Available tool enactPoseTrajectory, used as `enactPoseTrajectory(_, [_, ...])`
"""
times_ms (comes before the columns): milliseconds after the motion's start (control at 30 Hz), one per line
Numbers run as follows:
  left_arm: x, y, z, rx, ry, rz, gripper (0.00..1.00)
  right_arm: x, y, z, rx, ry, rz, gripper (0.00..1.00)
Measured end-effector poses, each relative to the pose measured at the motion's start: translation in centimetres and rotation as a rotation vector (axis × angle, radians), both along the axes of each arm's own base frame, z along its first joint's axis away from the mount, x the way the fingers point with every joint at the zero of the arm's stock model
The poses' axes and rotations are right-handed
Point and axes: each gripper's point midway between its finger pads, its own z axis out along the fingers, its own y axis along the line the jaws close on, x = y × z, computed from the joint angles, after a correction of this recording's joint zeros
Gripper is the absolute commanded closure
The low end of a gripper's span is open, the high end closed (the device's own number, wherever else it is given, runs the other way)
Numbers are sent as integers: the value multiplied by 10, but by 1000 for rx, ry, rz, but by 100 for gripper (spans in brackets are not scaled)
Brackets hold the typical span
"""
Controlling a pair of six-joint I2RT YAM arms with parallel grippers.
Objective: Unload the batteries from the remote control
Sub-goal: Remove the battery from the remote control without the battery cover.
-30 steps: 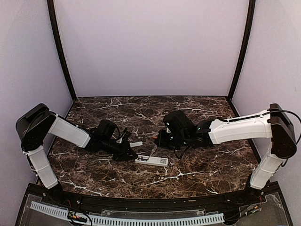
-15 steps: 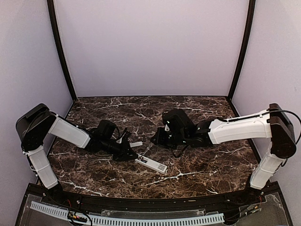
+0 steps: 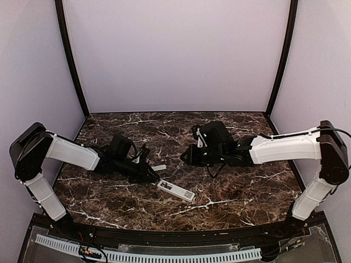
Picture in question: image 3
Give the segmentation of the white battery cover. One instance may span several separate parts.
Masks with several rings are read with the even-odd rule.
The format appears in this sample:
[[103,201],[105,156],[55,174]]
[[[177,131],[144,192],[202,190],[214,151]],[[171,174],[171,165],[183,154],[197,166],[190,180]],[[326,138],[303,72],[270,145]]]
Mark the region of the white battery cover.
[[160,171],[160,170],[165,170],[167,168],[167,166],[166,165],[157,165],[157,166],[153,166],[152,167],[152,169],[154,170],[154,171]]

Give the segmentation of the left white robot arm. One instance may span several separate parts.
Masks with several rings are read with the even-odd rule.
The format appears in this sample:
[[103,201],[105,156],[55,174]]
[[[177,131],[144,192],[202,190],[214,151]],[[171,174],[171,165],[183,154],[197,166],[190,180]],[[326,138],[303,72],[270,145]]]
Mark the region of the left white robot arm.
[[[128,157],[130,150],[135,153],[132,158]],[[56,230],[66,239],[77,235],[77,226],[70,221],[69,212],[44,177],[43,163],[55,160],[100,175],[119,173],[131,184],[149,184],[160,177],[147,162],[148,154],[146,146],[136,150],[134,142],[122,135],[114,135],[109,144],[98,148],[73,142],[39,122],[26,129],[9,147],[15,178],[56,222]]]

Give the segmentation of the clear handle screwdriver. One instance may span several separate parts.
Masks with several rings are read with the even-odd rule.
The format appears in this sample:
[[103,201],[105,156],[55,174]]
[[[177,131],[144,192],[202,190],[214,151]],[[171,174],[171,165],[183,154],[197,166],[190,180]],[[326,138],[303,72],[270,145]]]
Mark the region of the clear handle screwdriver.
[[179,162],[179,164],[176,166],[175,170],[173,171],[172,175],[175,175],[177,171],[183,166],[183,162]]

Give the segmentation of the long white remote control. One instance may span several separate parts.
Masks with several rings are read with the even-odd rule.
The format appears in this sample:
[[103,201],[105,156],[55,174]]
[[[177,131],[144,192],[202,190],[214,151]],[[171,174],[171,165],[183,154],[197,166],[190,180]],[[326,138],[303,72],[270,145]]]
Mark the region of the long white remote control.
[[[168,190],[166,188],[161,187],[161,184],[163,182],[166,182],[169,185],[171,185],[172,189]],[[180,199],[182,199],[184,201],[187,201],[187,202],[192,202],[194,197],[195,197],[195,194],[193,192],[188,191],[188,190],[186,190],[186,189],[184,189],[182,187],[174,185],[174,184],[172,184],[172,183],[170,183],[168,181],[165,181],[165,180],[160,180],[159,183],[157,184],[157,187],[158,187],[158,189],[163,190],[163,191],[169,193],[170,195],[173,195],[173,196],[175,196],[177,198],[180,198]]]

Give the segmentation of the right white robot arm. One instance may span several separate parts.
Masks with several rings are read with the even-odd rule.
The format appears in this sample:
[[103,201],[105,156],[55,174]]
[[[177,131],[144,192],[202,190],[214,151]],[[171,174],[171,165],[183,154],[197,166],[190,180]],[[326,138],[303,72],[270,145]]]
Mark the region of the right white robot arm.
[[349,178],[348,150],[340,137],[341,132],[330,121],[322,121],[317,127],[297,133],[235,140],[223,122],[214,121],[192,128],[197,142],[191,144],[180,159],[197,167],[215,164],[252,167],[275,161],[319,160],[317,174],[292,205],[291,217],[280,225],[280,233],[291,238],[301,229],[301,221]]

